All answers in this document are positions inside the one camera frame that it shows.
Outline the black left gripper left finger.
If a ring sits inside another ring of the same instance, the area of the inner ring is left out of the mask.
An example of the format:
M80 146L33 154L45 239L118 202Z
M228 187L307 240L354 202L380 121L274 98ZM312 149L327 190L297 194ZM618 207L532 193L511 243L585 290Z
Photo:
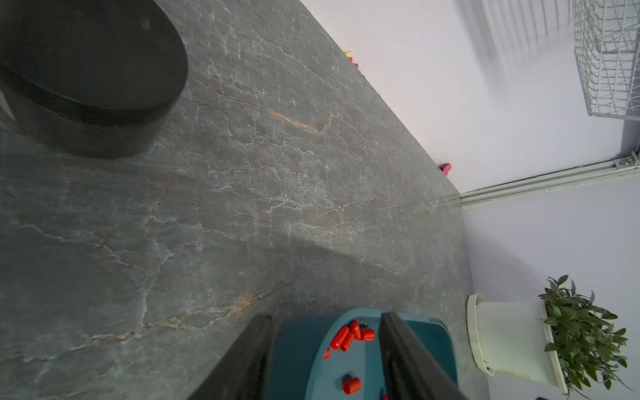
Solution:
M193 399L264 399L273 359L273 319L254 317L189 396Z

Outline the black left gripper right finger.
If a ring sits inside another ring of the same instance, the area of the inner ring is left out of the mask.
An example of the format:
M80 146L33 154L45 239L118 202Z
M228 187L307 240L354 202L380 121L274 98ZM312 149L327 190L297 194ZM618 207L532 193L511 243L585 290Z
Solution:
M399 314L381 316L378 338L390 399L465 398Z

